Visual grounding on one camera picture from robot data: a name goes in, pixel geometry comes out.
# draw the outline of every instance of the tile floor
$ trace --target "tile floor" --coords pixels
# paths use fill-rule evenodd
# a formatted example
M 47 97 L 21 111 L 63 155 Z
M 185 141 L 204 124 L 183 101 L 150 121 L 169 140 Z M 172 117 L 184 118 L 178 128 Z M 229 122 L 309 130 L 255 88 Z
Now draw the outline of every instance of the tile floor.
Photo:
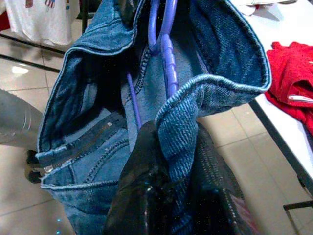
M 80 22 L 74 22 L 74 38 Z M 62 57 L 0 39 L 0 53 L 60 68 Z M 0 89 L 45 110 L 57 74 L 0 59 Z M 249 105 L 201 118 L 220 154 L 234 171 L 253 216 L 265 235 L 312 235 L 313 209 L 282 205 L 310 200 L 296 174 Z M 24 177 L 25 151 L 0 145 L 0 235 L 72 235 L 62 205 Z

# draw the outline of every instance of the purple hanger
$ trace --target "purple hanger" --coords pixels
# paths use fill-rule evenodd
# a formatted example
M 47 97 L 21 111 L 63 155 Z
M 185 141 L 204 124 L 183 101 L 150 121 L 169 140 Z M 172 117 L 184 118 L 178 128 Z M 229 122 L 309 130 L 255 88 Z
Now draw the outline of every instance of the purple hanger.
M 157 11 L 160 6 L 160 0 L 151 0 L 151 9 L 149 15 L 148 27 L 148 44 L 152 55 L 162 54 L 163 71 L 165 80 L 166 97 L 171 97 L 178 89 L 178 79 L 176 73 L 176 63 L 174 57 L 173 44 L 170 39 L 177 0 L 166 0 L 165 10 L 161 31 L 157 38 Z M 133 81 L 130 73 L 127 73 L 127 80 L 129 83 L 131 97 L 133 100 L 133 108 L 138 130 L 141 128 L 141 120 L 139 115 L 138 103 L 136 93 L 134 91 Z

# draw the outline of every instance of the printed graphic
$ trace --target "printed graphic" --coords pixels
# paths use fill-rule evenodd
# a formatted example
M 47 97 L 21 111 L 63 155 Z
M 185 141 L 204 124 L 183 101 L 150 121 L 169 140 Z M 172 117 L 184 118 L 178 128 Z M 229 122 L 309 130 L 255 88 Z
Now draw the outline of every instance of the printed graphic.
M 26 0 L 26 2 L 25 2 L 25 7 L 26 7 L 26 8 L 31 8 L 31 7 L 33 7 L 33 0 Z
M 66 4 L 65 9 L 66 9 L 66 10 L 69 10 L 69 0 L 66 0 L 66 1 L 67 1 L 67 4 Z
M 54 2 L 55 0 L 45 0 L 45 4 L 50 8 L 54 8 Z

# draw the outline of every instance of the jeans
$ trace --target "jeans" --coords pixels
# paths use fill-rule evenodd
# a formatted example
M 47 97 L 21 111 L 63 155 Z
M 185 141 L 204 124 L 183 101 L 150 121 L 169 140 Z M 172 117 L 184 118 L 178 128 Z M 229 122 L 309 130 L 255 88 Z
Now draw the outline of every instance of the jeans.
M 100 234 L 137 126 L 125 71 L 134 79 L 142 123 L 155 120 L 176 182 L 173 234 L 188 234 L 185 210 L 196 145 L 196 118 L 247 103 L 270 87 L 266 54 L 228 0 L 179 1 L 171 33 L 179 90 L 166 100 L 161 56 L 147 46 L 150 2 L 127 28 L 115 0 L 66 52 L 38 137 L 49 173 L 42 188 L 64 204 L 77 235 Z

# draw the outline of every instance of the clothing rack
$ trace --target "clothing rack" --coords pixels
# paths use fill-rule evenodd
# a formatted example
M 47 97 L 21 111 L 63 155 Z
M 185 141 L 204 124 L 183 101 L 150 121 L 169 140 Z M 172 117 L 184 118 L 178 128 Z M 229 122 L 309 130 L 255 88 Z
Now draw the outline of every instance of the clothing rack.
M 83 0 L 82 1 L 82 33 L 85 32 L 85 30 L 87 28 L 87 23 L 88 23 L 88 0 Z M 38 48 L 41 48 L 41 49 L 52 51 L 52 52 L 55 52 L 55 53 L 59 53 L 61 55 L 65 54 L 65 52 L 62 51 L 62 50 L 57 50 L 57 49 L 54 49 L 54 48 L 51 48 L 51 47 L 42 46 L 40 44 L 36 44 L 36 43 L 33 43 L 33 42 L 24 41 L 24 40 L 17 39 L 17 38 L 11 37 L 11 36 L 7 36 L 7 35 L 1 34 L 1 33 L 0 33 L 0 37 L 9 39 L 9 40 L 12 40 L 12 41 L 15 41 L 15 42 L 23 43 L 23 44 L 26 44 L 26 45 L 30 45 L 30 46 L 33 46 L 33 47 L 38 47 Z M 33 66 L 33 67 L 37 67 L 37 68 L 43 69 L 43 70 L 48 70 L 48 71 L 57 72 L 57 73 L 60 72 L 60 70 L 56 69 L 56 68 L 52 68 L 52 67 L 45 66 L 45 65 L 40 65 L 40 64 L 33 63 L 33 62 L 30 62 L 30 61 L 20 60 L 20 59 L 17 59 L 17 58 L 14 58 L 12 56 L 8 56 L 8 55 L 0 54 L 0 58 L 4 59 L 4 60 L 10 60 L 10 61 L 18 62 L 18 63 L 23 63 L 23 64 L 30 65 L 30 66 Z

